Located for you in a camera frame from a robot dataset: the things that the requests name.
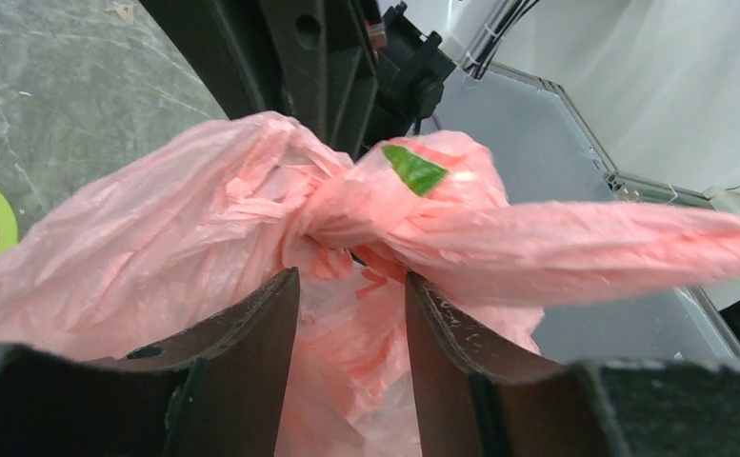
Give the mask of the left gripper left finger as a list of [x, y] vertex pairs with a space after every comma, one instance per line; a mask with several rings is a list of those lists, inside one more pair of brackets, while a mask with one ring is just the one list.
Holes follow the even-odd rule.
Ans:
[[290, 268], [122, 359], [0, 344], [0, 456], [271, 456], [299, 303]]

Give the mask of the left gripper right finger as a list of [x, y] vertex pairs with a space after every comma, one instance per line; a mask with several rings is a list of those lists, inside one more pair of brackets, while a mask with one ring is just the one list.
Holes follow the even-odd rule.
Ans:
[[740, 456], [740, 360], [558, 364], [415, 273], [406, 320], [426, 456]]

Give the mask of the pink plastic bag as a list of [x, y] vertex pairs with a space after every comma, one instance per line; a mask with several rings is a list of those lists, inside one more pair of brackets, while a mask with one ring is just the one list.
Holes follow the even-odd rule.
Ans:
[[415, 273], [539, 356], [552, 306], [740, 274], [740, 216], [508, 202], [462, 132], [353, 162], [297, 121], [209, 121], [79, 190], [0, 254], [0, 344], [122, 359], [294, 268], [300, 303], [271, 456], [422, 456], [406, 320]]

